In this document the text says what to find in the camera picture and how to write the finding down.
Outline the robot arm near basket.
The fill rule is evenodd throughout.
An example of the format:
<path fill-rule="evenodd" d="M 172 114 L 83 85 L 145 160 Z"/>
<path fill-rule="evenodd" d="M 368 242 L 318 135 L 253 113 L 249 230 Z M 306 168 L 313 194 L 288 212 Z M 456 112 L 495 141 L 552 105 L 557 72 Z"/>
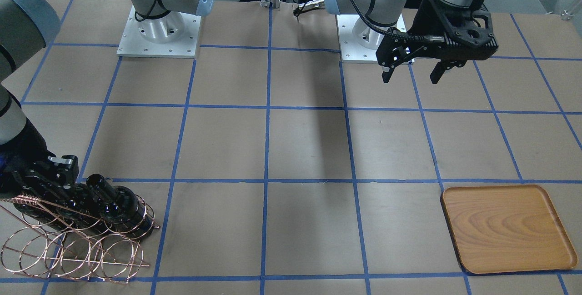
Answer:
<path fill-rule="evenodd" d="M 45 0 L 0 0 L 0 77 L 8 78 L 46 48 L 60 31 L 60 19 Z M 16 96 L 0 90 L 1 198 L 9 199 L 38 183 L 54 193 L 70 188 L 78 158 L 57 158 L 23 112 Z"/>

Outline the robot arm near tray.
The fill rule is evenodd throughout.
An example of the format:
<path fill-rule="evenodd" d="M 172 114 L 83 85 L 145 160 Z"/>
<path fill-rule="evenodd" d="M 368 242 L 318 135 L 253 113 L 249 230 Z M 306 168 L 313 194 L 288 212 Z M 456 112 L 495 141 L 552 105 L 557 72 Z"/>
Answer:
<path fill-rule="evenodd" d="M 438 60 L 430 74 L 436 84 L 445 71 L 486 60 L 499 48 L 485 0 L 422 0 L 407 32 L 396 23 L 408 0 L 324 1 L 329 14 L 356 14 L 361 25 L 382 36 L 376 60 L 385 83 L 396 67 L 420 57 Z"/>

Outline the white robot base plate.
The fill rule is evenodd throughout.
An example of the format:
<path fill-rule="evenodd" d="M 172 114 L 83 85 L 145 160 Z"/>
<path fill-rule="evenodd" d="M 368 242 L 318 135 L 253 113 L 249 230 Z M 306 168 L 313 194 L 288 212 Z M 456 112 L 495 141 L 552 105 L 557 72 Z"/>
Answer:
<path fill-rule="evenodd" d="M 343 63 L 377 63 L 376 50 L 383 35 L 371 30 L 356 14 L 336 15 L 336 24 Z"/>

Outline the second white robot base plate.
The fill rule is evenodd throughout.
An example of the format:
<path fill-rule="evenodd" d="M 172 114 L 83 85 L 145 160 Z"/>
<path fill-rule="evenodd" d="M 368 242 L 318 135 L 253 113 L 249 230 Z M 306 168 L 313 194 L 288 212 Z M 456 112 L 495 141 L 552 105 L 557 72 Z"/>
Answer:
<path fill-rule="evenodd" d="M 131 8 L 117 55 L 122 57 L 186 58 L 198 55 L 202 17 L 171 11 L 156 20 L 138 22 Z"/>

